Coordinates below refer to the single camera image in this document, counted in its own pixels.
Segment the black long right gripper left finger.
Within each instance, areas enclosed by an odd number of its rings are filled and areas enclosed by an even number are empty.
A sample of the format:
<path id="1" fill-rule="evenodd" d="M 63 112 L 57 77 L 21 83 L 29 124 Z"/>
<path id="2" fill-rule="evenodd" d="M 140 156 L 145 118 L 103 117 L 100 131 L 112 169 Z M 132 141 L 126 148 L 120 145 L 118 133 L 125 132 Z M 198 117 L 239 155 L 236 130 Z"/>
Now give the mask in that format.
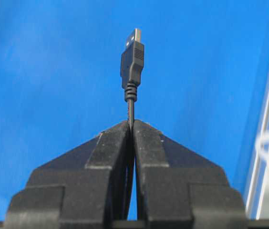
<path id="1" fill-rule="evenodd" d="M 132 177 L 123 121 L 34 169 L 13 196 L 7 229 L 106 229 L 128 215 Z"/>

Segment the black right-side right gripper right finger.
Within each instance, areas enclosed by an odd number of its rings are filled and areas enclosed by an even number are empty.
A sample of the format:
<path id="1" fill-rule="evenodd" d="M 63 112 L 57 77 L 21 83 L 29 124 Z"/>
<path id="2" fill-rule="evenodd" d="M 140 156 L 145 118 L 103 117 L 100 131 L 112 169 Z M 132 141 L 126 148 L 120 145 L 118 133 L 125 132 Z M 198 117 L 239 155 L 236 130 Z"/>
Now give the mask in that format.
<path id="1" fill-rule="evenodd" d="M 137 216 L 149 229 L 245 229 L 242 197 L 224 170 L 136 120 Z"/>

